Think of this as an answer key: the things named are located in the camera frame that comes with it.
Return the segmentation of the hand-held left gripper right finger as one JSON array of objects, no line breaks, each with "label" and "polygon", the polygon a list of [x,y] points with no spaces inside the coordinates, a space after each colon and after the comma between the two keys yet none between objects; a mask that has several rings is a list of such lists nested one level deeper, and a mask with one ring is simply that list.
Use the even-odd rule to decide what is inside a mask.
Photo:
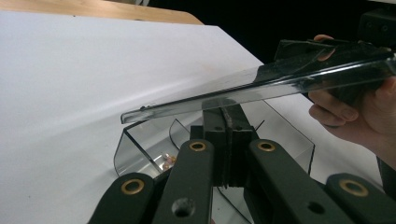
[{"label": "hand-held left gripper right finger", "polygon": [[246,151],[257,136],[241,105],[222,108],[226,127],[224,186],[243,187],[248,176]]}]

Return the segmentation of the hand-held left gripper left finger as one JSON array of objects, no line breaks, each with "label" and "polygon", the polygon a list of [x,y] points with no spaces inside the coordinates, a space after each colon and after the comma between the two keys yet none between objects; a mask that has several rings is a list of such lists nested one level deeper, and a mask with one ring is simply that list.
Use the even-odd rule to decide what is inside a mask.
[{"label": "hand-held left gripper left finger", "polygon": [[191,126],[190,139],[205,139],[214,146],[213,183],[215,187],[225,186],[227,131],[221,109],[205,109],[202,124]]}]

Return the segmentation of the clear plastic compartment box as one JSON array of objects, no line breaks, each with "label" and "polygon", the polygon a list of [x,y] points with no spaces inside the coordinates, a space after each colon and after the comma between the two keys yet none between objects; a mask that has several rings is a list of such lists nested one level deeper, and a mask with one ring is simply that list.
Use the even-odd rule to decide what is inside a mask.
[{"label": "clear plastic compartment box", "polygon": [[116,181],[104,203],[115,223],[210,224],[214,146],[190,139],[205,109],[241,105],[257,136],[248,145],[247,179],[240,187],[257,224],[396,224],[396,202],[354,175],[311,178],[314,144],[270,110],[268,100],[334,90],[347,102],[396,75],[396,54],[345,42],[207,81],[159,105],[123,113],[114,157]]}]

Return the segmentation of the white board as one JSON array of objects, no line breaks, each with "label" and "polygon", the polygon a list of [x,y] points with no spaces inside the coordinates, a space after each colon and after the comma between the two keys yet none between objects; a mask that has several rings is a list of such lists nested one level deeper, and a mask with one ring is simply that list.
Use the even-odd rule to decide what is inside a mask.
[{"label": "white board", "polygon": [[216,26],[0,10],[0,224],[87,224],[123,112],[258,63]]}]

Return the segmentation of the wooden table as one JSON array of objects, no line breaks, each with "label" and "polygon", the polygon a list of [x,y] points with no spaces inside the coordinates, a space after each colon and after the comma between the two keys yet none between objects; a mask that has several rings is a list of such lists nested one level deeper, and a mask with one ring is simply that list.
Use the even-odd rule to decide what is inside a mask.
[{"label": "wooden table", "polygon": [[188,12],[106,0],[0,0],[0,10],[203,25]]}]

